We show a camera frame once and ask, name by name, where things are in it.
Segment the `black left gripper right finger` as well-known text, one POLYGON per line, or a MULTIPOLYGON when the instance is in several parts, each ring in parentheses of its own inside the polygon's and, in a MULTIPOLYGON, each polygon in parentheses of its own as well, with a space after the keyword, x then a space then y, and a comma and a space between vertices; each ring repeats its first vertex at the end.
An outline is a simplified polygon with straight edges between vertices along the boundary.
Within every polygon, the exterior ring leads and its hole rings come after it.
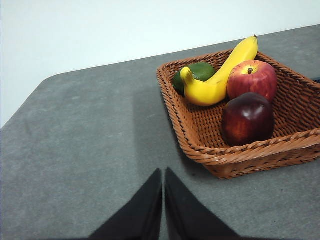
POLYGON ((170 240, 239 240, 169 167, 165 170, 165 213, 170 240))

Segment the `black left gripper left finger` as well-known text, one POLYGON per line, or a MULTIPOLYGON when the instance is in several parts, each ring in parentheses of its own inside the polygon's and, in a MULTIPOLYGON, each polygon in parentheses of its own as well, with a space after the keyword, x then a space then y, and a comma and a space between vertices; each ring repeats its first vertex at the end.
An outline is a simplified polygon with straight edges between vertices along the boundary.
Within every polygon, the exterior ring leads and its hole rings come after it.
POLYGON ((89 239, 158 240, 162 207, 162 173, 157 168, 132 199, 92 233, 89 239))

